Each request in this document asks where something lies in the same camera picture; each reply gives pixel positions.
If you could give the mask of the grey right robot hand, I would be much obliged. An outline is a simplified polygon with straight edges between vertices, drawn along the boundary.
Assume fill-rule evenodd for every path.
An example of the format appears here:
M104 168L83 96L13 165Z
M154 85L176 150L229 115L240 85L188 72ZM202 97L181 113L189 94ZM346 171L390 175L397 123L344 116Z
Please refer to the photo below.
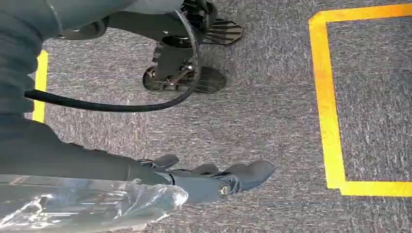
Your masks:
M0 119L1 174L176 185L188 193L190 203L199 203L256 188L275 169L265 160L234 164L224 171L214 164L173 169L178 161L178 157L171 154L155 160L135 160L86 149L61 141L46 124L17 116Z

